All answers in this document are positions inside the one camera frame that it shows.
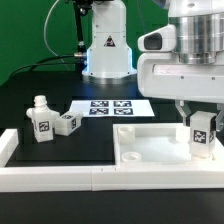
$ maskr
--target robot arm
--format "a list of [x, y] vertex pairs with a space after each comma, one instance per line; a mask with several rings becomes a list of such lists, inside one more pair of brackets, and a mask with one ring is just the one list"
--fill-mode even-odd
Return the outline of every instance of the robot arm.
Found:
[[153, 1], [169, 8], [169, 24], [138, 40], [144, 52], [138, 61], [140, 92], [177, 102], [217, 103], [223, 114], [224, 1]]

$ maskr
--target white paper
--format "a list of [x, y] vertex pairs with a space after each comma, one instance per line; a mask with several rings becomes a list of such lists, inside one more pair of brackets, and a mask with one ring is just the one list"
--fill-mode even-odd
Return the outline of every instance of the white paper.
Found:
[[72, 101], [70, 111], [81, 111], [84, 117], [153, 117], [148, 100]]

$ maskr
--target small white box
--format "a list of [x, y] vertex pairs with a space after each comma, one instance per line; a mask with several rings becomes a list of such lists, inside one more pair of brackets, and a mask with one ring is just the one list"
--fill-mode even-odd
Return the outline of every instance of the small white box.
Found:
[[68, 136], [81, 126], [82, 112], [67, 112], [55, 120], [55, 134]]

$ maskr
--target black table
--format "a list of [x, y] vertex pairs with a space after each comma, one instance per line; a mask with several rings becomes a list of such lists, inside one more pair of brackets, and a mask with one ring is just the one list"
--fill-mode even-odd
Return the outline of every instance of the black table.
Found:
[[[0, 133], [17, 128], [22, 147], [16, 149], [7, 166], [113, 164], [112, 124], [181, 122], [173, 101], [150, 99], [153, 118], [84, 118], [82, 128], [73, 137], [80, 140], [92, 134], [88, 140], [94, 141], [93, 127], [99, 125], [99, 130], [105, 132], [101, 143], [106, 142], [106, 153], [99, 149], [91, 154], [91, 146], [80, 140], [77, 150], [84, 147], [86, 151], [71, 158], [69, 140], [66, 143], [57, 139], [68, 144], [67, 151], [52, 158], [51, 150], [56, 144], [36, 144], [29, 131], [30, 119], [25, 116], [36, 95], [46, 95], [49, 107], [61, 114], [68, 111], [72, 100], [143, 99], [135, 83], [102, 86], [83, 83], [73, 72], [18, 73], [0, 87]], [[216, 111], [212, 104], [191, 103], [190, 107], [195, 111]], [[43, 150], [38, 151], [39, 145], [46, 147], [45, 155]], [[0, 223], [224, 223], [224, 190], [1, 193]]]

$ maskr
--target white container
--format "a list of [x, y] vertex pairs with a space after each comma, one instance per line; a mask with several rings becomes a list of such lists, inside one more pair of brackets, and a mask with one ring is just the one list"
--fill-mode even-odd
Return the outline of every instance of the white container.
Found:
[[51, 111], [47, 107], [45, 96], [36, 96], [32, 110], [34, 135], [38, 142], [53, 140]]

